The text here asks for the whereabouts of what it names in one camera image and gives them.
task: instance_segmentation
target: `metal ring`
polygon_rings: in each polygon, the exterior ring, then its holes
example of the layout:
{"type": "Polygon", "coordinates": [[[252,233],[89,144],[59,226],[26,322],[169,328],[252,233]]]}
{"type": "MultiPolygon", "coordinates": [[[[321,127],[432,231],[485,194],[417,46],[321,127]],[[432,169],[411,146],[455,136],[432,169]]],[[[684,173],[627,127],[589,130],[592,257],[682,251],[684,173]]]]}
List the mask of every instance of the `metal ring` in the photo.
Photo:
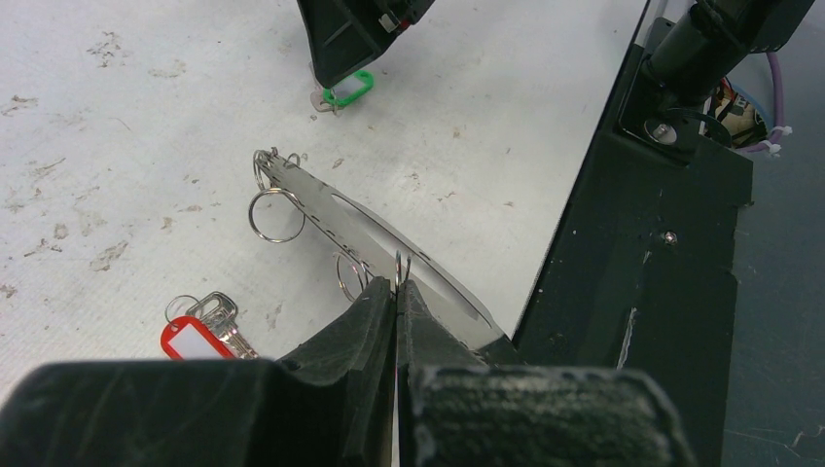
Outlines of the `metal ring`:
{"type": "MultiPolygon", "coordinates": [[[[278,151],[277,149],[272,148],[273,153],[277,154],[277,151],[278,151]]],[[[266,164],[266,165],[269,165],[269,157],[270,157],[270,153],[268,153],[266,151],[263,151],[263,150],[255,151],[255,154],[252,155],[252,171],[253,171],[253,173],[255,173],[255,182],[258,184],[258,190],[259,191],[263,191],[263,190],[267,189],[267,185],[264,183],[264,173],[261,170],[261,166],[259,165],[259,162],[263,163],[263,164],[266,164]]],[[[272,183],[271,180],[269,181],[269,187],[270,188],[275,188],[275,184],[272,183]]]]}
{"type": "MultiPolygon", "coordinates": [[[[364,280],[361,279],[361,273],[358,272],[355,263],[353,263],[352,260],[346,257],[343,253],[335,252],[333,256],[336,257],[336,275],[338,276],[338,285],[339,287],[341,287],[341,290],[343,291],[343,294],[346,296],[346,298],[350,302],[355,302],[355,296],[353,296],[352,293],[349,292],[349,287],[347,287],[346,284],[343,283],[343,279],[341,279],[341,258],[344,258],[349,262],[349,266],[352,268],[352,271],[355,272],[355,276],[358,277],[358,283],[361,285],[361,292],[364,292],[365,283],[364,280]]],[[[369,284],[370,278],[367,276],[367,269],[364,267],[364,263],[361,262],[358,264],[358,266],[361,267],[361,271],[364,273],[364,278],[367,280],[367,283],[369,284]]]]}
{"type": "Polygon", "coordinates": [[[367,264],[363,261],[361,262],[360,266],[361,270],[364,272],[364,287],[366,288],[368,285],[370,285],[370,281],[373,280],[373,277],[375,276],[370,272],[370,270],[367,268],[367,264]]]}
{"type": "Polygon", "coordinates": [[[413,263],[413,255],[407,255],[407,273],[404,279],[401,278],[401,251],[395,250],[395,293],[401,289],[401,284],[410,279],[410,266],[413,263]]]}
{"type": "Polygon", "coordinates": [[[169,324],[172,324],[172,320],[169,319],[169,309],[172,308],[172,304],[179,301],[180,299],[192,299],[192,300],[195,301],[195,305],[197,305],[197,303],[199,302],[198,299],[196,299],[195,297],[193,297],[191,295],[179,295],[179,296],[175,297],[174,299],[172,299],[172,301],[169,302],[169,305],[166,306],[166,310],[163,311],[163,317],[166,318],[166,322],[169,323],[169,324]]]}
{"type": "Polygon", "coordinates": [[[255,208],[255,203],[258,202],[258,199],[261,199],[269,195],[284,195],[285,197],[290,198],[291,201],[293,201],[293,203],[298,202],[298,197],[293,195],[291,192],[288,192],[281,188],[269,188],[266,190],[261,190],[257,195],[252,197],[252,200],[249,202],[249,226],[252,227],[252,231],[255,232],[255,235],[257,235],[259,238],[268,241],[269,243],[286,243],[287,241],[294,240],[295,237],[300,235],[301,232],[304,230],[304,225],[306,225],[306,216],[304,216],[304,218],[301,220],[301,228],[298,229],[298,232],[287,238],[272,238],[266,236],[263,232],[261,232],[260,229],[258,229],[258,226],[255,225],[255,217],[252,212],[252,210],[255,208]]]}
{"type": "Polygon", "coordinates": [[[289,156],[287,156],[287,158],[286,158],[287,162],[290,161],[292,158],[295,158],[295,161],[292,162],[292,163],[295,164],[296,166],[300,167],[301,166],[301,156],[299,156],[297,153],[292,153],[289,156]]]}
{"type": "Polygon", "coordinates": [[[395,250],[395,293],[401,290],[401,252],[395,250]]]}

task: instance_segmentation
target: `cable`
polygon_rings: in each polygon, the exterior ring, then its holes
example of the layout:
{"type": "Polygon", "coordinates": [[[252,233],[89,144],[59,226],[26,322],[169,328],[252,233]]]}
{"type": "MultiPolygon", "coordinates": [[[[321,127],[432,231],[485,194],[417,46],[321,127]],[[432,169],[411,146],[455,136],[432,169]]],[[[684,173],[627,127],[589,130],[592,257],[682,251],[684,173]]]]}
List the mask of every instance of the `cable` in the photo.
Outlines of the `cable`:
{"type": "Polygon", "coordinates": [[[728,77],[722,78],[722,81],[720,82],[720,84],[722,85],[723,88],[725,88],[726,90],[729,90],[731,92],[731,95],[738,94],[738,92],[736,92],[731,87],[731,80],[729,80],[728,77]]]}
{"type": "Polygon", "coordinates": [[[789,128],[785,127],[785,91],[782,87],[782,70],[779,69],[779,59],[775,52],[768,52],[768,63],[771,65],[771,76],[773,78],[773,113],[775,117],[775,126],[771,130],[771,135],[768,140],[761,143],[739,149],[742,153],[756,153],[759,151],[768,150],[771,154],[775,154],[779,150],[779,145],[776,144],[781,139],[782,134],[789,128]]]}
{"type": "Polygon", "coordinates": [[[773,128],[773,115],[769,114],[765,110],[765,106],[760,104],[758,100],[754,99],[753,96],[748,94],[746,90],[743,90],[742,88],[731,82],[731,80],[728,80],[728,84],[731,85],[731,89],[734,90],[735,93],[741,95],[742,97],[744,97],[745,100],[750,102],[750,105],[752,105],[756,109],[756,112],[762,117],[762,120],[765,121],[765,127],[768,128],[770,131],[770,129],[773,128]]]}
{"type": "Polygon", "coordinates": [[[728,105],[722,109],[722,112],[719,112],[719,115],[716,117],[716,120],[722,122],[725,120],[725,117],[728,117],[728,114],[731,113],[731,109],[734,108],[734,104],[736,103],[736,98],[732,97],[731,100],[728,101],[728,105]]]}

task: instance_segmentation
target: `key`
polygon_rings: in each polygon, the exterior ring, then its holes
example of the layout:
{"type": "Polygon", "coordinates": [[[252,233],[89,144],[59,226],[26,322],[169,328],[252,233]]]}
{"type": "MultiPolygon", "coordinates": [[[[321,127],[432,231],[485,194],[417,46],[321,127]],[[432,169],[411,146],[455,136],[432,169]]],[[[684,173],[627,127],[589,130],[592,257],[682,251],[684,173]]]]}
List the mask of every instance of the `key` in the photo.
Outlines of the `key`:
{"type": "Polygon", "coordinates": [[[161,348],[174,360],[235,358],[229,347],[193,316],[171,320],[161,333],[161,348]]]}
{"type": "Polygon", "coordinates": [[[248,360],[258,358],[258,352],[252,348],[252,345],[247,341],[238,331],[234,318],[222,322],[215,328],[209,328],[221,342],[225,343],[237,358],[248,360]]]}
{"type": "Polygon", "coordinates": [[[187,309],[185,314],[203,323],[237,358],[258,358],[258,352],[237,330],[237,324],[234,322],[237,317],[237,305],[225,294],[212,292],[187,309]]]}

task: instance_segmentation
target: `keychain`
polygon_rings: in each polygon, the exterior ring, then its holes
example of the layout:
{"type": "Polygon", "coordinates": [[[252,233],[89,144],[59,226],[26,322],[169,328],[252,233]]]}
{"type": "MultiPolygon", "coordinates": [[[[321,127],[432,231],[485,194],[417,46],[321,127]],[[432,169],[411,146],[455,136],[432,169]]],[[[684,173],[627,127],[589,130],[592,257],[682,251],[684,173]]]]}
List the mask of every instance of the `keychain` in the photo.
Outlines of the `keychain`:
{"type": "Polygon", "coordinates": [[[237,305],[221,292],[212,292],[202,300],[190,295],[175,297],[164,315],[168,325],[161,333],[161,348],[173,359],[258,358],[258,352],[237,330],[237,305]],[[181,299],[196,303],[184,316],[170,320],[169,310],[181,299]]]}
{"type": "Polygon", "coordinates": [[[373,88],[375,79],[367,70],[358,70],[347,76],[340,83],[326,89],[315,79],[312,63],[309,64],[309,73],[315,82],[315,90],[309,95],[309,102],[317,112],[332,112],[336,116],[339,109],[346,107],[373,88]]]}

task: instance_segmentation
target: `screw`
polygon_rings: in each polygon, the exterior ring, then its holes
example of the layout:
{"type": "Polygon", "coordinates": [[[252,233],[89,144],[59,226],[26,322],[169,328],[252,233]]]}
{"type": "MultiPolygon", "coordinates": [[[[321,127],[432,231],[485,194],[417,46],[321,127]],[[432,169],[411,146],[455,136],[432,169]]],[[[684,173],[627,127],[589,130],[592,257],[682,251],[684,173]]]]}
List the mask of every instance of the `screw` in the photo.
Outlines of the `screw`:
{"type": "Polygon", "coordinates": [[[648,120],[644,124],[644,129],[647,132],[647,135],[650,136],[650,139],[666,146],[674,144],[676,139],[678,139],[676,128],[668,124],[657,125],[656,121],[648,120]]]}
{"type": "Polygon", "coordinates": [[[675,245],[679,241],[679,238],[676,237],[676,232],[671,231],[665,232],[664,235],[662,235],[662,238],[664,238],[664,243],[667,243],[670,246],[675,245]]]}
{"type": "Polygon", "coordinates": [[[670,131],[670,125],[661,124],[653,130],[651,136],[653,136],[656,140],[660,140],[667,134],[668,131],[670,131]]]}

